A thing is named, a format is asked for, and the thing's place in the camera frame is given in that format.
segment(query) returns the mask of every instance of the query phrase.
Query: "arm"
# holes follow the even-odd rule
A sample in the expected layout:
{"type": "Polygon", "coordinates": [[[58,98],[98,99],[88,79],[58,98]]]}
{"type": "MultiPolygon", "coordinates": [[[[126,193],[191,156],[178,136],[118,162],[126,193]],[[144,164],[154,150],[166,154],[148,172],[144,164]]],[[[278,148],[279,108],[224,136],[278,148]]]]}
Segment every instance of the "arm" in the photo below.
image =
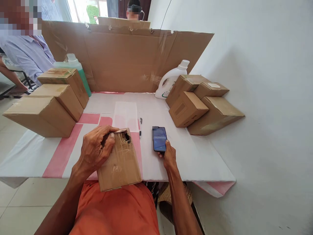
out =
{"type": "Polygon", "coordinates": [[[69,234],[73,228],[79,197],[85,180],[108,159],[115,144],[114,134],[101,142],[109,132],[118,131],[111,126],[98,126],[86,134],[82,142],[81,156],[73,166],[69,181],[53,205],[35,235],[69,234]]]}
{"type": "Polygon", "coordinates": [[[197,219],[189,204],[184,184],[177,168],[176,150],[167,140],[164,157],[160,153],[158,153],[158,155],[160,158],[164,158],[164,167],[169,178],[175,233],[177,235],[202,235],[197,219]]]}
{"type": "Polygon", "coordinates": [[[7,42],[2,49],[13,64],[20,67],[26,75],[37,84],[37,77],[43,73],[43,71],[38,68],[37,64],[12,42],[7,42]]]}

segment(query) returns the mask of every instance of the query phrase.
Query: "hand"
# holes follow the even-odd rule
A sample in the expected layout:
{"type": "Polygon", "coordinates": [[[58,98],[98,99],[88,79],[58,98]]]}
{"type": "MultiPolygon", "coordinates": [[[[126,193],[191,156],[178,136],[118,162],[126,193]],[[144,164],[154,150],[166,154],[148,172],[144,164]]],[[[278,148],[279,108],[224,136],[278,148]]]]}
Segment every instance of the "hand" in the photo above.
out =
{"type": "Polygon", "coordinates": [[[72,169],[72,171],[76,173],[76,176],[83,182],[109,158],[115,144],[113,132],[118,130],[118,128],[109,125],[97,126],[91,132],[84,135],[81,155],[72,169]],[[101,142],[103,141],[103,137],[109,132],[111,132],[111,134],[105,141],[103,147],[101,142]]]}
{"type": "Polygon", "coordinates": [[[176,169],[177,168],[177,164],[176,164],[176,149],[174,149],[169,140],[166,140],[165,142],[166,145],[166,151],[164,156],[158,152],[158,155],[160,158],[163,158],[163,164],[166,170],[170,170],[170,169],[176,169]]]}

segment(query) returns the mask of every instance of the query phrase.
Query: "pen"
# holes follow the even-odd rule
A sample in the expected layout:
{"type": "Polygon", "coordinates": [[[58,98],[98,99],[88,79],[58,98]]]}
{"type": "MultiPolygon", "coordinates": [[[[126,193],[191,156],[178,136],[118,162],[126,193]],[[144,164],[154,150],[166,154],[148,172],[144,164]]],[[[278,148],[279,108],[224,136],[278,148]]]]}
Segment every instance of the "pen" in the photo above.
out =
{"type": "Polygon", "coordinates": [[[140,122],[139,122],[139,126],[140,126],[139,139],[141,139],[141,125],[142,125],[142,118],[140,118],[140,122]]]}

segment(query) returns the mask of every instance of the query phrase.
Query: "white table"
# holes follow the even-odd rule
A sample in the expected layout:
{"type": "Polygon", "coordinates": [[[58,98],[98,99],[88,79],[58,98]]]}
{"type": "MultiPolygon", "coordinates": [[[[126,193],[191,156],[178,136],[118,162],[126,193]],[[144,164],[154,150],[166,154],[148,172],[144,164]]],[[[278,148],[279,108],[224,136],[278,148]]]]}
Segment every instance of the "white table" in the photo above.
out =
{"type": "MultiPolygon", "coordinates": [[[[186,128],[176,128],[165,100],[150,93],[93,93],[83,113],[88,117],[87,121],[81,118],[75,125],[74,138],[44,138],[26,131],[0,165],[0,180],[17,187],[27,178],[69,178],[80,155],[82,137],[103,120],[110,122],[114,119],[116,102],[136,103],[137,116],[142,118],[141,159],[138,162],[143,180],[168,180],[163,162],[153,151],[152,143],[152,126],[164,126],[171,145],[176,149],[177,166],[183,181],[194,181],[215,197],[223,196],[235,183],[234,176],[208,137],[192,136],[186,128]]],[[[97,179],[97,175],[92,174],[91,179],[97,179]]]]}

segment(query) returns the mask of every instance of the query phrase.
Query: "green bottle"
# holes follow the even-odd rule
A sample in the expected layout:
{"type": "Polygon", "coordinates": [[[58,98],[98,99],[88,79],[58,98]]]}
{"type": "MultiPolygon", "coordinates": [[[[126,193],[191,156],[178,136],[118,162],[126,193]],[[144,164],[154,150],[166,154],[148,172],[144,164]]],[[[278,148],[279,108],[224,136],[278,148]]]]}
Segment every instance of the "green bottle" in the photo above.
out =
{"type": "Polygon", "coordinates": [[[82,64],[78,62],[78,59],[76,59],[75,54],[69,53],[67,54],[68,61],[67,62],[54,62],[53,65],[55,68],[72,68],[77,69],[79,75],[81,76],[82,82],[84,84],[84,87],[86,89],[86,92],[88,96],[91,96],[91,91],[84,73],[84,70],[82,68],[82,64]]]}

